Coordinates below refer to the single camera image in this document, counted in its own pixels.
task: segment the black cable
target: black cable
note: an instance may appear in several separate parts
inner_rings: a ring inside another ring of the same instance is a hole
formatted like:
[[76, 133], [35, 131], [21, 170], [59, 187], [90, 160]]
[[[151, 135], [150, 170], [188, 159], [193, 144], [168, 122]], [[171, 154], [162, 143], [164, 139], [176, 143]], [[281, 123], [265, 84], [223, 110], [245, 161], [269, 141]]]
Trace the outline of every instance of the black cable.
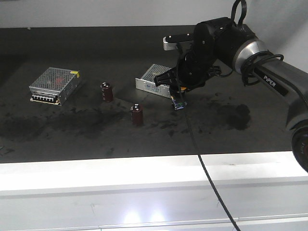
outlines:
[[242, 5], [242, 13], [241, 13], [241, 17], [240, 17], [239, 22], [238, 22], [238, 26], [242, 27], [243, 26], [243, 20], [245, 19], [246, 14], [247, 14], [247, 2], [246, 2], [246, 0], [236, 0], [234, 2], [233, 6], [232, 6], [232, 11], [231, 11], [231, 22], [234, 22], [236, 9], [237, 9], [239, 3], [241, 3], [241, 5]]
[[180, 63], [180, 56], [178, 58], [178, 61], [177, 61], [177, 66], [176, 66], [176, 80], [177, 80], [177, 84], [178, 84], [178, 89], [179, 89], [179, 94], [180, 94], [180, 98], [181, 98], [181, 101], [182, 101], [182, 105], [183, 105], [183, 108], [184, 108], [184, 114], [185, 114], [185, 118], [186, 118], [186, 123], [187, 123], [187, 126], [188, 126], [188, 130], [189, 130], [189, 134], [190, 134], [190, 137], [191, 137], [191, 140], [192, 140], [192, 143], [193, 143], [193, 146], [198, 154], [198, 158], [199, 158], [199, 161], [201, 163], [201, 166], [206, 174], [206, 177], [208, 179], [208, 181], [210, 182], [211, 186], [212, 186], [212, 189], [216, 195], [216, 197], [218, 198], [221, 206], [223, 207], [223, 209], [225, 210], [228, 218], [230, 219], [231, 223], [233, 224], [234, 228], [237, 230], [237, 231], [241, 231], [240, 228], [238, 227], [238, 225], [236, 224], [235, 220], [233, 219], [231, 213], [229, 212], [228, 208], [226, 207], [225, 203], [223, 202], [215, 184], [213, 183], [212, 181], [212, 178], [210, 177], [206, 167], [205, 167], [205, 164], [203, 162], [203, 159], [200, 155], [200, 150], [198, 148], [198, 145], [196, 143], [196, 140], [194, 138], [194, 134], [193, 134], [193, 130], [192, 130], [192, 127], [191, 127], [191, 124], [190, 124], [190, 121], [189, 121], [189, 118], [187, 116], [187, 113], [186, 113], [186, 106], [185, 106], [185, 102], [184, 102], [184, 99], [183, 99], [183, 95], [181, 93], [181, 86], [180, 86], [180, 80], [179, 80], [179, 63]]
[[225, 77], [229, 77], [230, 75], [232, 75], [233, 73], [233, 70], [231, 70], [229, 73], [225, 74], [225, 75], [216, 75], [218, 77], [221, 77], [221, 78], [225, 78]]

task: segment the capacitor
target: capacitor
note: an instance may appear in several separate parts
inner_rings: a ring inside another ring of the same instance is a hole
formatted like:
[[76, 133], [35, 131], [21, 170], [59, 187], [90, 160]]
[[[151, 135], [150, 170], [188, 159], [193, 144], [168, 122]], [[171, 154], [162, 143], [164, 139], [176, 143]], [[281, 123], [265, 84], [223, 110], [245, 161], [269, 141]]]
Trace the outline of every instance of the capacitor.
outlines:
[[101, 89], [102, 89], [103, 100], [106, 103], [109, 103], [112, 100], [114, 100], [114, 95], [112, 94], [112, 87], [109, 83], [106, 82], [102, 83]]
[[143, 107], [141, 104], [135, 103], [131, 108], [131, 120], [133, 125], [143, 125]]

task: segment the black table surface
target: black table surface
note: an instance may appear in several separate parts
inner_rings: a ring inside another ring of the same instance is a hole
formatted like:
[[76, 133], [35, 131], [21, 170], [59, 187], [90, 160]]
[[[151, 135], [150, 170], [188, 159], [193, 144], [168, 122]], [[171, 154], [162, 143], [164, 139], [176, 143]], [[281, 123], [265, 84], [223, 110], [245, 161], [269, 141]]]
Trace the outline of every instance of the black table surface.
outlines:
[[[162, 37], [193, 26], [0, 29], [0, 163], [196, 154], [183, 110], [135, 89], [152, 64], [174, 67]], [[229, 68], [221, 65], [223, 72]], [[82, 84], [63, 104], [30, 102], [29, 85], [48, 67], [80, 70]], [[100, 84], [113, 86], [102, 101]], [[287, 105], [241, 76], [215, 77], [185, 95], [202, 154], [291, 150]], [[144, 125], [130, 107], [143, 105]]]

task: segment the metal mesh vent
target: metal mesh vent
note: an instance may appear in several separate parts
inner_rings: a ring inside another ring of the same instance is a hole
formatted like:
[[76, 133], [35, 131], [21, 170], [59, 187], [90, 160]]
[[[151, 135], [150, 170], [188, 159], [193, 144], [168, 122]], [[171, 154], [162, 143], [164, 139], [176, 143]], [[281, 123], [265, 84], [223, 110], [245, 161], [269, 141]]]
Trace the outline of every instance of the metal mesh vent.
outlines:
[[70, 70], [50, 67], [30, 86], [61, 91], [75, 76], [70, 72]]
[[141, 77], [143, 80], [147, 80], [150, 82], [154, 82], [154, 78], [157, 75], [160, 75], [168, 70], [170, 70], [170, 67], [162, 66], [162, 65], [157, 65], [153, 64], [147, 72]]

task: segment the gray wall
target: gray wall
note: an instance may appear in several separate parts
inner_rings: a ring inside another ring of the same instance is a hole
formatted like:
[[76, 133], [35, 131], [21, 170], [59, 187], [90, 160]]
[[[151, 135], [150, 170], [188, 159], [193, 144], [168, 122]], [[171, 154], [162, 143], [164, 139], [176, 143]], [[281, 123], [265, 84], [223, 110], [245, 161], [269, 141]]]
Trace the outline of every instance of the gray wall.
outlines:
[[[233, 0], [0, 0], [1, 27], [194, 25], [229, 16]], [[246, 23], [308, 72], [307, 0], [247, 0]]]
[[230, 15], [232, 0], [15, 0], [0, 27], [194, 25]]
[[308, 72], [308, 1], [252, 0], [245, 23], [273, 53]]

